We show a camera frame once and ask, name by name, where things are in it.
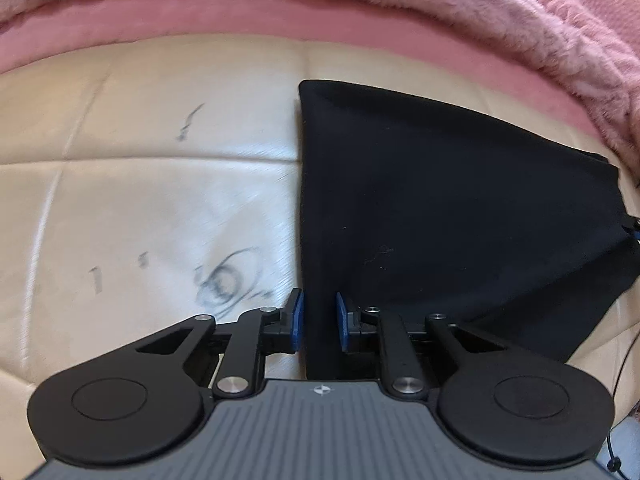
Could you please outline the black pants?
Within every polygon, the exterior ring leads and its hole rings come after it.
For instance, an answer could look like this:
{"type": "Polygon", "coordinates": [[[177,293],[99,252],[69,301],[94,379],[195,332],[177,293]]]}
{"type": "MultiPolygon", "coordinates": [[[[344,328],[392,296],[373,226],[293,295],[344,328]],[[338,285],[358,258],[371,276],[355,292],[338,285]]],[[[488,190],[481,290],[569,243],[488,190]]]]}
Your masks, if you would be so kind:
{"type": "Polygon", "coordinates": [[[337,299],[432,312],[566,361],[639,275],[603,156],[463,107],[305,80],[306,367],[334,379],[337,299]]]}

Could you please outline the pink bed sheet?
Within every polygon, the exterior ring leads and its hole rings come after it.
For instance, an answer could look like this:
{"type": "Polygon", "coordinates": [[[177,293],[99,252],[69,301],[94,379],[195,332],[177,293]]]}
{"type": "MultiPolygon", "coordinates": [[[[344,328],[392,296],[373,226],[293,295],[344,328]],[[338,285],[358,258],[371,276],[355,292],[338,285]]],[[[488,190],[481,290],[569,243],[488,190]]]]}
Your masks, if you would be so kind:
{"type": "Polygon", "coordinates": [[[177,35],[247,34],[380,49],[498,90],[591,136],[584,108],[550,79],[416,11],[358,0],[58,0],[1,26],[4,72],[80,49],[177,35]]]}

